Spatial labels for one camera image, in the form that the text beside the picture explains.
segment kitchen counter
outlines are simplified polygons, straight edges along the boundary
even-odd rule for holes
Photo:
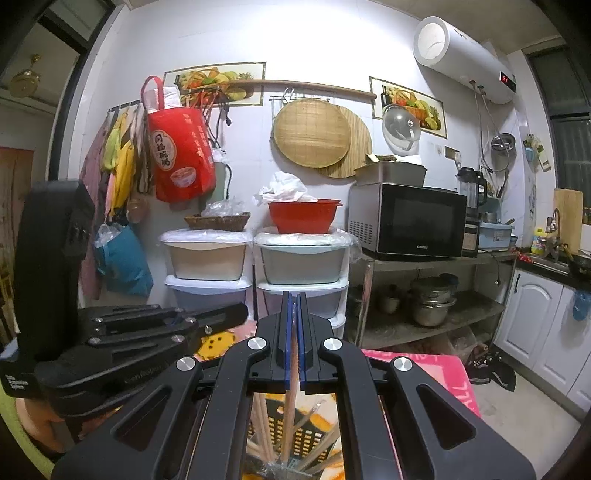
[[[535,255],[527,256],[530,257],[534,262],[530,263],[523,260],[519,260],[518,258],[515,266],[520,270],[525,270],[539,275],[540,277],[554,280],[556,282],[562,283],[563,285],[575,288],[576,290],[591,291],[591,283],[588,281],[580,280],[578,278],[574,278],[569,273],[569,268],[566,264],[562,262],[554,263],[551,260],[546,260],[545,258],[538,258]]]

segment wooden chopstick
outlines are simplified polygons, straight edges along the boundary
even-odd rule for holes
[[[300,376],[298,372],[298,349],[295,325],[291,328],[291,357],[290,357],[290,389],[285,394],[283,406],[283,436],[279,459],[287,465],[290,459],[291,445],[294,436],[294,422],[296,420],[296,398],[300,390]]]

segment blender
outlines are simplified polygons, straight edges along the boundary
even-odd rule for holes
[[[475,257],[478,254],[478,237],[480,236],[480,222],[478,207],[486,203],[486,180],[481,171],[462,167],[456,175],[458,193],[466,197],[466,226],[464,228],[463,257]]]

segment metal shelf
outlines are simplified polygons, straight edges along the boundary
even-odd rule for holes
[[[370,312],[361,347],[375,350],[414,342],[480,322],[505,310],[502,304],[475,291],[460,291],[456,298],[457,302],[450,308],[446,321],[435,328],[417,325],[410,312],[398,311],[394,315]]]
[[[492,261],[503,262],[506,260],[513,260],[517,255],[513,252],[482,252],[477,257],[460,257],[452,260],[437,260],[433,262],[392,262],[384,260],[375,260],[369,255],[363,255],[363,260],[374,262],[374,271],[376,272],[398,272],[408,270],[426,270],[428,268],[446,267],[448,265],[456,265],[463,267],[467,265],[481,265],[490,263]]]

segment cutting board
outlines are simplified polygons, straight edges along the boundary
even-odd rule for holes
[[[371,153],[371,136],[367,125],[351,110],[344,106],[337,106],[347,119],[351,129],[351,146],[342,160],[318,172],[332,179],[346,179],[355,175],[355,169],[363,167],[367,162],[365,156]]]
[[[305,98],[285,105],[275,117],[273,139],[292,162],[321,168],[341,160],[351,145],[351,128],[340,110]]]
[[[560,212],[560,240],[572,253],[579,251],[583,229],[583,192],[554,189],[554,208]]]

